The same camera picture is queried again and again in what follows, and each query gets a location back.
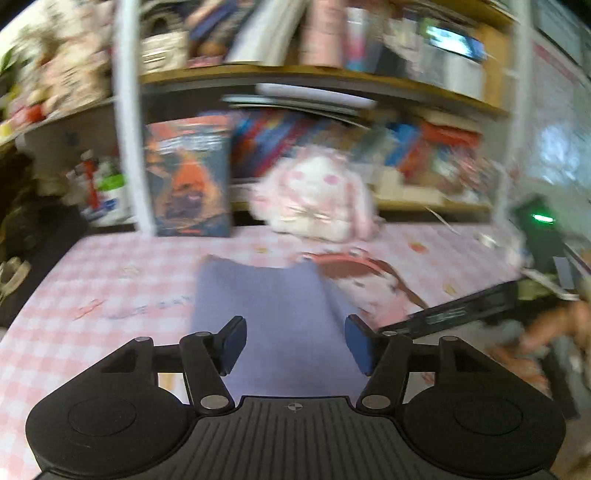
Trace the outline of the pink and purple sweater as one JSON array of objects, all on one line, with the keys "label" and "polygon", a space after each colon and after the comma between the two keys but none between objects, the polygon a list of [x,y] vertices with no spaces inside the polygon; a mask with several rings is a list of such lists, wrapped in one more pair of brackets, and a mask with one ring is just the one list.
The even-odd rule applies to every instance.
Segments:
[{"label": "pink and purple sweater", "polygon": [[346,346],[356,307],[315,263],[248,266],[208,257],[197,271],[191,328],[216,333],[235,316],[247,339],[224,383],[232,397],[359,398],[366,376]]}]

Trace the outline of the pink checkered desk mat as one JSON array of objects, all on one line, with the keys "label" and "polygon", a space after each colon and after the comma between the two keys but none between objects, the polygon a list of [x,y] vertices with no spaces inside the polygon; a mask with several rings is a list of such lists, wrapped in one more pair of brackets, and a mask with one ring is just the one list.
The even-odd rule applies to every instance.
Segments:
[{"label": "pink checkered desk mat", "polygon": [[[482,243],[487,225],[389,224],[359,248],[394,268],[429,305],[517,277],[506,253]],[[1,342],[1,475],[31,479],[38,466],[25,421],[45,395],[137,336],[176,342],[189,330],[195,277],[208,255],[283,267],[302,252],[344,246],[239,227],[229,238],[86,237],[49,272]]]}]

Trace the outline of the row of colourful shelf books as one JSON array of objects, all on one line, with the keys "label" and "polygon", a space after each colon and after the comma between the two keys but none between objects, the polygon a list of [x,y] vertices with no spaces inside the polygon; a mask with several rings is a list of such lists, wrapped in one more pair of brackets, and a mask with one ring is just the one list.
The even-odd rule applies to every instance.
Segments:
[{"label": "row of colourful shelf books", "polygon": [[230,170],[236,181],[256,179],[281,158],[293,157],[297,148],[318,145],[342,151],[360,165],[396,167],[410,179],[425,155],[422,148],[475,152],[482,134],[475,120],[426,108],[372,125],[303,111],[245,109],[235,113]]}]

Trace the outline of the white green lidded jar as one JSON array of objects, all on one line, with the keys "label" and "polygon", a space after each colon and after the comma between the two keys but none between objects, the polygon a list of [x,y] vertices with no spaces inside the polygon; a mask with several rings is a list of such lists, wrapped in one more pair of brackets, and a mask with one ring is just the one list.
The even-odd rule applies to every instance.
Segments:
[{"label": "white green lidded jar", "polygon": [[98,226],[111,226],[127,220],[130,207],[125,177],[122,174],[109,175],[100,180],[97,186],[98,210],[93,214],[93,223]]}]

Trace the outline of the white pink plush bunny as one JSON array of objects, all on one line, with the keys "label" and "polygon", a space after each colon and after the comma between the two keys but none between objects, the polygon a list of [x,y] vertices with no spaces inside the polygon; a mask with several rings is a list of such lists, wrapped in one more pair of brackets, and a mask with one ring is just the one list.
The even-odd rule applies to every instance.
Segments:
[{"label": "white pink plush bunny", "polygon": [[348,157],[314,144],[281,158],[252,186],[249,212],[276,233],[334,243],[370,240],[380,224],[373,195]]}]

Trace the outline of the Harry Potter book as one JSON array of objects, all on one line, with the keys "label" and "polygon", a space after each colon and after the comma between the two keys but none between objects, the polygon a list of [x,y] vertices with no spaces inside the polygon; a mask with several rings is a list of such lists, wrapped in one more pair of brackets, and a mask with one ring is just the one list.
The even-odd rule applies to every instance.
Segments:
[{"label": "Harry Potter book", "polygon": [[231,118],[221,112],[145,126],[145,171],[159,236],[230,235],[231,133]]}]

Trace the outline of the dark olive garment pile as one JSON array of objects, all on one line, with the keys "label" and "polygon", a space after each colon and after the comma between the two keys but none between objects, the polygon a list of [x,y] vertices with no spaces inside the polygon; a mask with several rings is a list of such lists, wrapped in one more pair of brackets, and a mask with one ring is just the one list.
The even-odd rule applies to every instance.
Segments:
[{"label": "dark olive garment pile", "polygon": [[76,206],[40,193],[33,160],[11,150],[1,158],[1,259],[18,258],[45,277],[88,231]]}]

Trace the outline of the white wooden bookshelf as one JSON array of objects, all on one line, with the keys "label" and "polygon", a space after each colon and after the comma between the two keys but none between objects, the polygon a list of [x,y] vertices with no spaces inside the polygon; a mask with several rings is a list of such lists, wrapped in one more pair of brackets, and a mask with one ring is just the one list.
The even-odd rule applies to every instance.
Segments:
[{"label": "white wooden bookshelf", "polygon": [[[301,102],[313,102],[322,91],[373,99],[374,112],[388,108],[426,105],[458,116],[492,122],[511,117],[511,112],[475,98],[439,87],[398,77],[373,76],[367,73],[307,65],[266,67],[256,65],[219,65],[197,69],[168,70],[141,75],[136,49],[139,4],[122,1],[116,12],[114,44],[114,96],[111,104],[124,174],[130,190],[134,228],[145,234],[155,231],[148,184],[143,167],[143,126],[148,114],[156,112],[156,100],[167,102],[172,95],[185,97],[183,105],[194,110],[217,108],[225,95],[252,94],[257,85],[270,85],[284,108]],[[190,102],[189,96],[197,100]]]}]

